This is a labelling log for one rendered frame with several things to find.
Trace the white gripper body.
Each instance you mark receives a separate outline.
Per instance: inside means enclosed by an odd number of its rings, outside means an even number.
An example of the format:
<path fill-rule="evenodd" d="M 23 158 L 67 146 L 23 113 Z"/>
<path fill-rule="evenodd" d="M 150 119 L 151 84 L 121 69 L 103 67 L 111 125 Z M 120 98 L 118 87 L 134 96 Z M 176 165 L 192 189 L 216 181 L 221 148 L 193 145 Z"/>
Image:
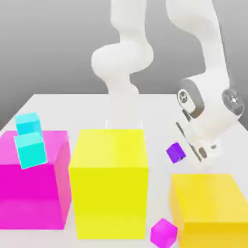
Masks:
<path fill-rule="evenodd" d="M 174 122 L 176 141 L 186 154 L 186 158 L 196 171 L 205 171 L 209 167 L 208 155 L 204 146 L 199 142 L 189 143 L 184 130 L 178 121 Z"/>

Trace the small purple cube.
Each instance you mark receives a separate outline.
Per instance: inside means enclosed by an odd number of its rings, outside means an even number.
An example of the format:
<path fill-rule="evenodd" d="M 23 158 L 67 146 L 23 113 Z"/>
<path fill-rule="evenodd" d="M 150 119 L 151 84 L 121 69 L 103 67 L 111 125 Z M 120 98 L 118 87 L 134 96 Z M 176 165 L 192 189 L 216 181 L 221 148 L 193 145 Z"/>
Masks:
<path fill-rule="evenodd" d="M 178 142 L 172 144 L 166 152 L 173 164 L 183 160 L 186 157 L 185 152 Z"/>

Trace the small magenta cube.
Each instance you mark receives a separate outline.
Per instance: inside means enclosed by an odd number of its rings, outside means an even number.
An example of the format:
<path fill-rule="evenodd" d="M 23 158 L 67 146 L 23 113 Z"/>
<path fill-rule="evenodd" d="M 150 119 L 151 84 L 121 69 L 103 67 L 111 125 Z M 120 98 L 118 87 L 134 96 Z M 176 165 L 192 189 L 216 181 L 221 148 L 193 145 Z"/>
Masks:
<path fill-rule="evenodd" d="M 171 248 L 177 239 L 178 228 L 161 218 L 152 228 L 150 241 L 158 248 Z"/>

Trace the small cyan cube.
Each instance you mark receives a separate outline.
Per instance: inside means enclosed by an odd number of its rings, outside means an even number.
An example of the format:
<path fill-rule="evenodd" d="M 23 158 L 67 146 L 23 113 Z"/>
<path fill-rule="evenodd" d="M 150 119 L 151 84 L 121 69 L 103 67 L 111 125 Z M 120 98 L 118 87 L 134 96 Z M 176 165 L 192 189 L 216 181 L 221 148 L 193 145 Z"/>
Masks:
<path fill-rule="evenodd" d="M 15 116 L 15 124 L 19 135 L 38 132 L 42 135 L 40 119 L 36 112 Z"/>
<path fill-rule="evenodd" d="M 43 137 L 39 132 L 14 136 L 14 142 L 23 170 L 47 163 Z"/>

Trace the large orange box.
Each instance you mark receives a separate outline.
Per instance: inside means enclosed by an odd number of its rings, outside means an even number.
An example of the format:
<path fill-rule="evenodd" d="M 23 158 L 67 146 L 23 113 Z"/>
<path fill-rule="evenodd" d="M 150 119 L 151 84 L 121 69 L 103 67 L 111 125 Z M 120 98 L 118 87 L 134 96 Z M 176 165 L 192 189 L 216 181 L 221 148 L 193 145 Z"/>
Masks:
<path fill-rule="evenodd" d="M 229 174 L 173 174 L 179 248 L 248 248 L 248 201 Z"/>

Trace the large yellow box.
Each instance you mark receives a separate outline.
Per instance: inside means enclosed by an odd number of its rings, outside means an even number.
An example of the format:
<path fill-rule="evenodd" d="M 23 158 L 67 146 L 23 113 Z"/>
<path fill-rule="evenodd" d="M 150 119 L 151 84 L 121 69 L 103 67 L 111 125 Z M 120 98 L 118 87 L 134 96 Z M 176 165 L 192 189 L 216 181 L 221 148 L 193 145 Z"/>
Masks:
<path fill-rule="evenodd" d="M 142 129 L 82 129 L 69 164 L 78 239 L 144 239 L 149 163 Z"/>

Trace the large magenta box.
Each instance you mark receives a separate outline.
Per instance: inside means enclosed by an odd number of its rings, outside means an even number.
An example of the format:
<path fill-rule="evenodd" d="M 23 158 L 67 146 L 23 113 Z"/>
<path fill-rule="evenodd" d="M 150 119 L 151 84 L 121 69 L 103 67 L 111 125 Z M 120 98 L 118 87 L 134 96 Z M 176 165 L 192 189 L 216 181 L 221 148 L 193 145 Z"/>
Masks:
<path fill-rule="evenodd" d="M 24 170 L 16 135 L 0 136 L 0 229 L 62 230 L 71 204 L 68 132 L 43 131 L 47 163 Z"/>

